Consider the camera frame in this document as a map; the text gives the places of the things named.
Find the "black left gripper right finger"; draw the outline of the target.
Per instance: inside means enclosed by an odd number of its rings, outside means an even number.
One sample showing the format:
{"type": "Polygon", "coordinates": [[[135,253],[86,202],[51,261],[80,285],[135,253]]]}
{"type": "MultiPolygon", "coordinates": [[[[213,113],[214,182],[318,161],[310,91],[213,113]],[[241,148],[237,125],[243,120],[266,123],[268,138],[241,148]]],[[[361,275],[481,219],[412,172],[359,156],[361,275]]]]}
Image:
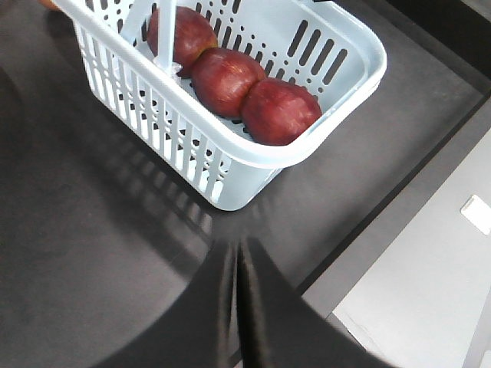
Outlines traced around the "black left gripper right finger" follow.
{"type": "Polygon", "coordinates": [[[237,318],[245,367],[386,367],[326,322],[256,238],[237,255],[237,318]]]}

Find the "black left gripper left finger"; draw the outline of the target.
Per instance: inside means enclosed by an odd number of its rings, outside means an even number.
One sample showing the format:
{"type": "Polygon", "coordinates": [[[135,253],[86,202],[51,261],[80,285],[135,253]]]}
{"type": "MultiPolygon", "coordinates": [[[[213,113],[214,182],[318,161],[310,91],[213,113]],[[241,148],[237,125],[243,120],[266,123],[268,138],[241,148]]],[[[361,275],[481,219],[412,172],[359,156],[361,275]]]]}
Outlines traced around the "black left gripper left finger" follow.
{"type": "Polygon", "coordinates": [[[97,367],[228,367],[237,247],[215,242],[155,323],[97,367]]]}

